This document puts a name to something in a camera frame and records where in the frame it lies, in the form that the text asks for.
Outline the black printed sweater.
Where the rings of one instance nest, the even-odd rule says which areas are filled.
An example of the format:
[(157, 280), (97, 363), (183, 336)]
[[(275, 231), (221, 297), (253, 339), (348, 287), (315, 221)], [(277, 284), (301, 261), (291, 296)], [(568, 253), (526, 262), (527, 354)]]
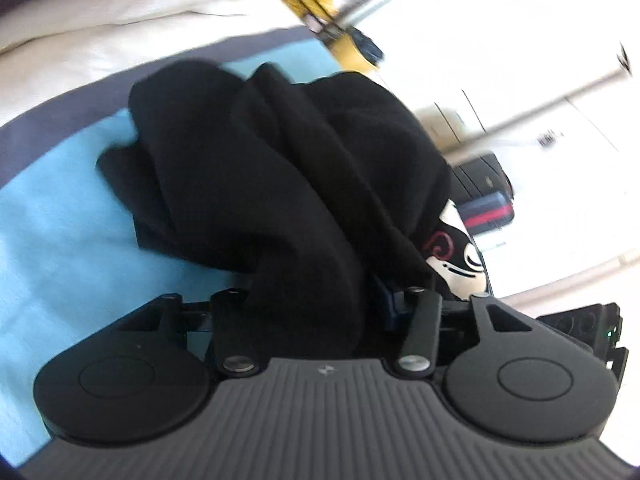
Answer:
[(293, 84), (172, 64), (129, 95), (137, 139), (98, 160), (140, 246), (250, 277), (258, 359), (380, 348), (391, 289), (488, 287), (451, 170), (396, 96), (357, 73)]

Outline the yellow bucket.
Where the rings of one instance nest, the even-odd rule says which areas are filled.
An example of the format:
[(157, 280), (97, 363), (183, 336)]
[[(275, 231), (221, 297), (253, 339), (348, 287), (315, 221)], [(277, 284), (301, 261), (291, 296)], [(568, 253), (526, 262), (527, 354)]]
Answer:
[(338, 24), (333, 0), (281, 0), (324, 44), (343, 70), (367, 75), (384, 61), (383, 51), (354, 26)]

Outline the blue and white bedsheet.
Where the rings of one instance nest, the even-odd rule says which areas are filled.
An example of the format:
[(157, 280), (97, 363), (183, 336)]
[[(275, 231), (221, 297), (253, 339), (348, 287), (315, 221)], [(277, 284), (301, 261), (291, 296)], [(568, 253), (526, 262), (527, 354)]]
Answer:
[(48, 442), (32, 400), (58, 352), (164, 292), (190, 301), (226, 271), (141, 250), (96, 160), (134, 138), (131, 86), (207, 58), (247, 76), (265, 62), (306, 82), (328, 51), (280, 0), (27, 0), (1, 17), (1, 453)]

